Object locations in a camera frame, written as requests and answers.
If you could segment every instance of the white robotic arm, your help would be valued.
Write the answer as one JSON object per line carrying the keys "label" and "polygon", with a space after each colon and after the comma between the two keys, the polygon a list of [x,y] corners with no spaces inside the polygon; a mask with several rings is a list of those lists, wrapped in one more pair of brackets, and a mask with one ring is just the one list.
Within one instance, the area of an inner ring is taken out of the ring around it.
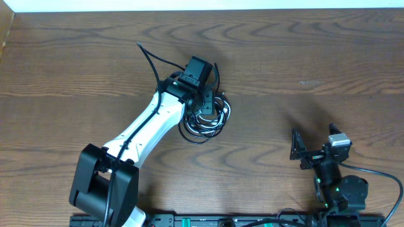
{"label": "white robotic arm", "polygon": [[[155,93],[146,110],[119,136],[107,142],[104,147],[108,153],[117,156],[123,142],[135,131],[139,125],[153,112],[158,103],[158,93]],[[134,161],[134,166],[141,168],[143,162],[164,134],[182,119],[185,104],[179,102],[178,97],[167,92],[162,93],[161,106],[147,124],[133,137],[121,160]]]}
{"label": "white robotic arm", "polygon": [[[150,54],[141,49],[146,56]],[[80,153],[69,202],[97,219],[103,219],[104,226],[143,225],[146,214],[136,207],[139,169],[169,129],[185,119],[187,132],[200,134],[192,134],[194,137],[207,138],[199,142],[201,144],[217,136],[230,115],[228,103],[213,95],[211,89],[215,83],[205,86],[213,68],[209,62],[193,56],[184,72],[175,72],[164,81],[159,81],[152,63],[151,66],[158,89],[162,91],[160,100],[159,93],[155,93],[149,106],[125,131],[102,148],[89,144]],[[202,117],[213,115],[214,110],[215,119]],[[179,131],[187,141],[196,143],[187,139],[181,128]],[[110,180],[98,174],[106,171],[112,172]]]}

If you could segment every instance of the black cable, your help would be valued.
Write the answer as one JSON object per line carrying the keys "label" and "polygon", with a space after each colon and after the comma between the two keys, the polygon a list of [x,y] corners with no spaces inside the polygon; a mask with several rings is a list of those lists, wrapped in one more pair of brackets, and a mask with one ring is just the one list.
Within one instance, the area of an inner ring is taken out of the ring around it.
{"label": "black cable", "polygon": [[360,168],[360,167],[356,167],[356,166],[350,166],[350,165],[343,164],[343,163],[339,163],[339,164],[340,164],[340,166],[343,166],[345,168],[350,168],[350,169],[353,169],[353,170],[358,170],[358,171],[362,171],[362,172],[366,172],[366,173],[373,173],[373,174],[376,174],[376,175],[388,177],[388,178],[391,178],[391,179],[395,180],[398,183],[398,186],[400,187],[400,194],[398,196],[396,204],[393,206],[392,210],[390,211],[390,213],[387,215],[386,219],[384,220],[384,222],[380,226],[380,227],[383,227],[385,224],[387,224],[387,222],[392,217],[394,212],[396,212],[398,206],[400,205],[401,199],[403,198],[403,184],[401,183],[401,181],[398,178],[396,178],[395,176],[390,175],[388,173],[383,173],[383,172],[379,172],[379,171],[375,171],[375,170],[368,170],[368,169],[365,169],[365,168]]}
{"label": "black cable", "polygon": [[220,86],[220,75],[219,75],[219,68],[217,67],[217,64],[215,62],[215,68],[217,70],[217,87],[216,87],[216,92],[215,94],[217,94],[218,90],[219,90],[219,86]]}
{"label": "black cable", "polygon": [[114,185],[114,180],[115,180],[115,175],[117,171],[117,167],[119,164],[119,160],[121,159],[121,156],[124,152],[124,150],[128,147],[129,143],[132,141],[133,137],[149,122],[149,120],[156,114],[158,113],[158,109],[160,108],[161,102],[162,102],[162,91],[161,91],[161,86],[160,86],[160,79],[158,78],[157,70],[150,59],[150,57],[147,55],[147,52],[139,42],[136,43],[138,47],[141,49],[143,54],[146,56],[147,61],[149,62],[151,69],[154,72],[154,76],[156,77],[157,81],[157,91],[158,91],[158,102],[156,108],[153,110],[153,112],[139,125],[139,127],[132,132],[132,134],[128,137],[128,139],[123,143],[121,150],[119,150],[118,155],[116,156],[115,162],[112,164],[112,172],[111,172],[111,177],[110,177],[110,183],[108,186],[108,194],[107,194],[107,204],[105,205],[105,216],[104,216],[104,222],[102,224],[103,227],[107,226],[108,223],[108,215],[109,215],[109,207],[110,207],[110,202],[111,202],[111,197],[112,197],[112,187]]}
{"label": "black cable", "polygon": [[258,226],[261,224],[270,224],[270,223],[288,224],[288,225],[297,226],[297,227],[307,227],[307,225],[305,225],[305,224],[296,223],[294,221],[271,219],[271,218],[262,219],[261,221],[255,221],[253,223],[249,223],[249,224],[246,224],[241,227],[253,227],[253,226]]}
{"label": "black cable", "polygon": [[204,141],[201,141],[201,142],[196,142],[196,141],[192,141],[192,140],[188,139],[184,135],[184,133],[182,132],[180,123],[178,123],[178,130],[179,130],[179,134],[181,134],[182,138],[184,138],[186,141],[188,141],[188,142],[190,142],[192,144],[204,144],[204,143],[208,142],[211,139],[211,138],[208,138],[208,139],[205,139]]}
{"label": "black cable", "polygon": [[289,207],[283,208],[281,211],[279,211],[278,215],[276,215],[276,218],[277,218],[277,219],[280,219],[280,216],[282,215],[282,212],[284,212],[284,211],[286,211],[286,210],[292,210],[293,212],[295,212],[295,213],[298,215],[298,217],[300,218],[300,220],[302,220],[305,224],[307,224],[307,223],[306,223],[306,220],[303,219],[302,216],[301,216],[295,209],[289,208]]}
{"label": "black cable", "polygon": [[181,74],[181,71],[174,72],[170,75],[171,78],[177,78]]}
{"label": "black cable", "polygon": [[185,71],[185,69],[184,69],[182,66],[180,66],[180,65],[178,65],[178,64],[176,64],[176,63],[167,61],[167,60],[165,60],[165,59],[162,59],[161,57],[156,56],[156,55],[150,53],[150,52],[147,51],[147,50],[145,50],[145,51],[146,51],[146,53],[147,53],[148,55],[150,55],[150,56],[156,58],[157,60],[160,60],[160,61],[162,61],[162,62],[164,62],[164,63],[167,63],[167,64],[170,64],[170,65],[172,65],[172,66],[178,67],[178,68],[181,69],[182,71]]}
{"label": "black cable", "polygon": [[218,126],[218,127],[215,127],[215,128],[212,128],[212,129],[202,129],[202,128],[200,128],[200,127],[193,127],[193,129],[195,130],[195,131],[197,131],[199,134],[201,134],[202,135],[202,137],[206,137],[206,138],[213,138],[213,137],[215,137],[216,136],[216,131],[217,130],[222,130],[223,129],[223,126],[226,124],[226,115],[223,115],[223,124],[222,125],[220,125],[220,126]]}

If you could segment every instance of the wood grain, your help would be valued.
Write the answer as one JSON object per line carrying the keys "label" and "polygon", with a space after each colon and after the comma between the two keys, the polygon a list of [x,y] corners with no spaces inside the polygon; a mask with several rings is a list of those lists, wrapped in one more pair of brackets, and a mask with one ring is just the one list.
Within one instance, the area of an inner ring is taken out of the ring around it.
{"label": "wood grain", "polygon": [[[288,159],[290,131],[317,149],[330,122],[353,141],[347,163],[404,180],[403,31],[403,9],[18,14],[0,64],[0,226],[67,226],[80,212],[68,203],[79,153],[125,129],[155,89],[135,41],[183,65],[216,61],[233,110],[202,146],[169,131],[141,169],[140,208],[321,207],[313,171]],[[387,215],[394,181],[342,172],[369,182],[366,213]]]}
{"label": "wood grain", "polygon": [[3,48],[6,45],[7,36],[9,34],[13,18],[14,12],[3,0],[0,0],[0,59],[1,54],[3,53]]}

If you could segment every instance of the white wall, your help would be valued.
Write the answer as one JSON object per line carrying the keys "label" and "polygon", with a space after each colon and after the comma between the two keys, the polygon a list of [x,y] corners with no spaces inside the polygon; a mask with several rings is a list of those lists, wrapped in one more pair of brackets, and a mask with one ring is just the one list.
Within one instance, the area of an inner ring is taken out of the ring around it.
{"label": "white wall", "polygon": [[216,9],[402,8],[404,0],[4,0],[16,13]]}

